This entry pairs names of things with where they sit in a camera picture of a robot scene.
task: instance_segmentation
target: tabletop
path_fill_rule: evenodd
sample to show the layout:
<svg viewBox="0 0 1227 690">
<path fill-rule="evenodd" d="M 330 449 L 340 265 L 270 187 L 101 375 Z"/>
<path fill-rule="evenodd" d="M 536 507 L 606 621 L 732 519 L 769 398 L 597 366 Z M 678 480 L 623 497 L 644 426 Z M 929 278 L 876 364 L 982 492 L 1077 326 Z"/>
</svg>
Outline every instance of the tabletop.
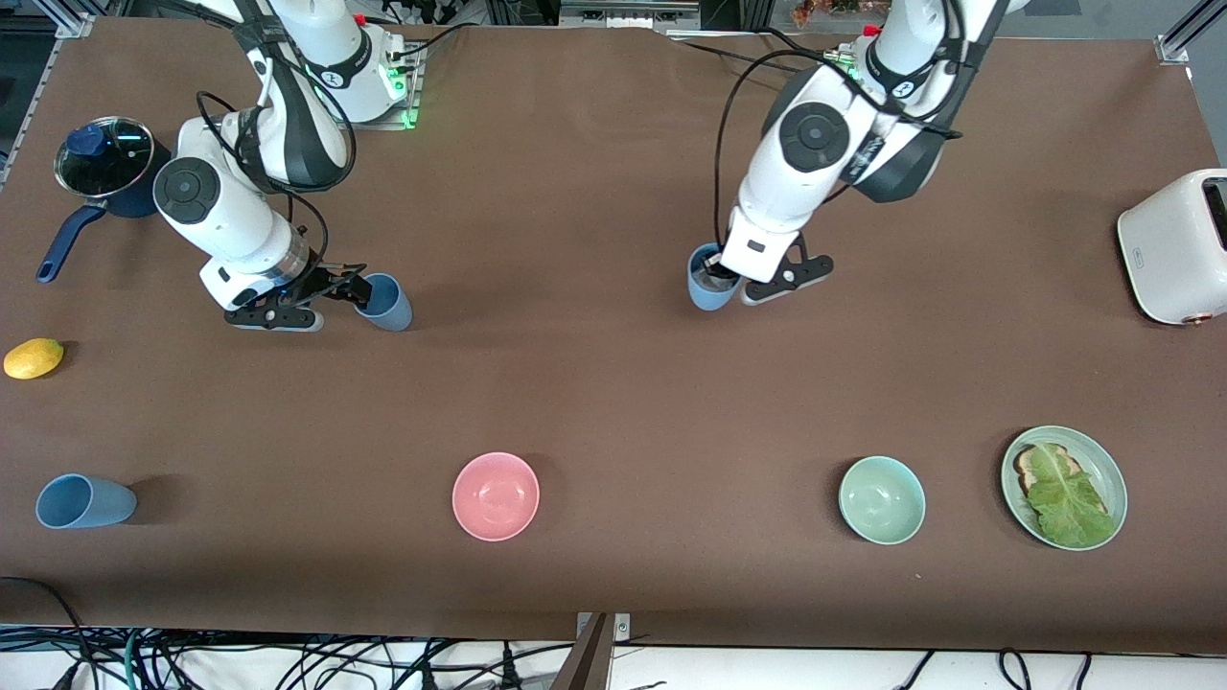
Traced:
<svg viewBox="0 0 1227 690">
<path fill-rule="evenodd" d="M 52 376 L 0 381 L 0 572 L 94 625 L 566 638 L 606 610 L 663 643 L 1227 651 L 1227 325 L 1147 322 L 1114 243 L 1121 211 L 1216 165 L 1185 71 L 1148 42 L 999 41 L 920 194 L 843 195 L 807 226 L 827 281 L 709 314 L 683 264 L 712 236 L 740 69 L 639 29 L 459 32 L 418 128 L 358 133 L 352 176 L 312 196 L 329 258 L 394 274 L 413 328 L 328 303 L 319 333 L 254 333 L 158 216 L 98 221 L 33 280 L 79 203 L 52 176 L 69 130 L 124 114 L 172 144 L 198 90 L 259 91 L 225 31 L 99 20 L 0 194 L 4 349 L 69 344 Z M 761 72 L 721 216 L 784 81 Z M 1001 498 L 1005 447 L 1044 424 L 1124 473 L 1102 549 L 1044 546 Z M 533 465 L 541 507 L 486 544 L 450 489 L 496 449 Z M 928 497 L 898 546 L 836 505 L 874 454 Z M 65 471 L 131 485 L 136 516 L 39 527 Z M 0 619 L 55 615 L 28 599 Z"/>
</svg>

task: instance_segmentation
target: white toaster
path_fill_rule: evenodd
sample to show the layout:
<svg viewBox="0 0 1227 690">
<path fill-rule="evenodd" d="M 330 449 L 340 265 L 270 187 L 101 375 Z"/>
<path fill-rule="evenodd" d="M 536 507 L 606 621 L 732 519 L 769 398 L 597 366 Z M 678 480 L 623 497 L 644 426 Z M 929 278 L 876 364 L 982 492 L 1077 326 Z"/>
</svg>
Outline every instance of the white toaster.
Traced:
<svg viewBox="0 0 1227 690">
<path fill-rule="evenodd" d="M 1227 312 L 1227 169 L 1189 173 L 1121 214 L 1120 252 L 1137 304 L 1168 324 Z"/>
</svg>

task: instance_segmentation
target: mint green bowl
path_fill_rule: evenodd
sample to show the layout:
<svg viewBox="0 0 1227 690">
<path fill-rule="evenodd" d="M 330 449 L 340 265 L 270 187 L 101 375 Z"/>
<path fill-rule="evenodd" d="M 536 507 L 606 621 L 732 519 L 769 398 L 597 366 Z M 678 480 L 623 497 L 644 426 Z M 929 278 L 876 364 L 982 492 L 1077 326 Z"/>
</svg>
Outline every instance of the mint green bowl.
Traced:
<svg viewBox="0 0 1227 690">
<path fill-rule="evenodd" d="M 1039 532 L 1039 517 L 1027 502 L 1018 471 L 1014 469 L 1014 462 L 1018 459 L 1018 455 L 1036 443 L 1065 446 L 1070 457 L 1077 460 L 1090 475 L 1091 486 L 1094 486 L 1094 491 L 1103 501 L 1103 507 L 1108 508 L 1108 514 L 1117 523 L 1117 529 L 1107 539 L 1093 546 L 1061 546 Z M 1023 431 L 1014 440 L 1001 460 L 1001 494 L 1005 495 L 1005 505 L 1010 506 L 1010 512 L 1027 532 L 1044 544 L 1066 551 L 1090 551 L 1112 541 L 1120 533 L 1120 528 L 1125 524 L 1125 516 L 1129 513 L 1129 492 L 1125 491 L 1125 478 L 1120 474 L 1117 462 L 1093 438 L 1064 426 L 1037 426 Z"/>
<path fill-rule="evenodd" d="M 893 546 L 924 522 L 924 489 L 908 465 L 874 455 L 856 462 L 839 483 L 839 513 L 856 534 Z"/>
</svg>

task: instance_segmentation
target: lemon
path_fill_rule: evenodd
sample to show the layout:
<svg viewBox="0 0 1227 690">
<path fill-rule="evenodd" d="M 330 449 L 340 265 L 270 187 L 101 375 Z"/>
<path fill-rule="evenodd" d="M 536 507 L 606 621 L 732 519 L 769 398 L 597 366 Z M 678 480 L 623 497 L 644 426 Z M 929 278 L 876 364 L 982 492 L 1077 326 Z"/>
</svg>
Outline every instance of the lemon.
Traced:
<svg viewBox="0 0 1227 690">
<path fill-rule="evenodd" d="M 13 378 L 38 378 L 60 366 L 64 345 L 50 338 L 36 338 L 17 345 L 4 356 L 4 372 Z"/>
</svg>

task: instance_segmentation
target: saucepan handle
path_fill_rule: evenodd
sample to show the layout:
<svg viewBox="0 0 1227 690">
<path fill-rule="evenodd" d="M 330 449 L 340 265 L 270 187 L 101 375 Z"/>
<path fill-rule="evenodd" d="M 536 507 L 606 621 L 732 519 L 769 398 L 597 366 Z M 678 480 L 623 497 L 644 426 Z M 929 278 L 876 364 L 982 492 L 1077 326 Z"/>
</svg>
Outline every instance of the saucepan handle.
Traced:
<svg viewBox="0 0 1227 690">
<path fill-rule="evenodd" d="M 81 228 L 104 215 L 107 215 L 106 206 L 86 204 L 64 219 L 64 225 L 55 233 L 55 239 L 52 241 L 50 248 L 47 249 L 47 257 L 43 258 L 43 263 L 38 266 L 38 273 L 34 274 L 38 282 L 50 282 L 55 280 L 55 276 L 60 275 L 60 269 L 64 268 L 64 262 L 69 258 L 69 252 L 72 250 L 72 244 L 76 242 L 77 236 L 81 235 Z"/>
</svg>

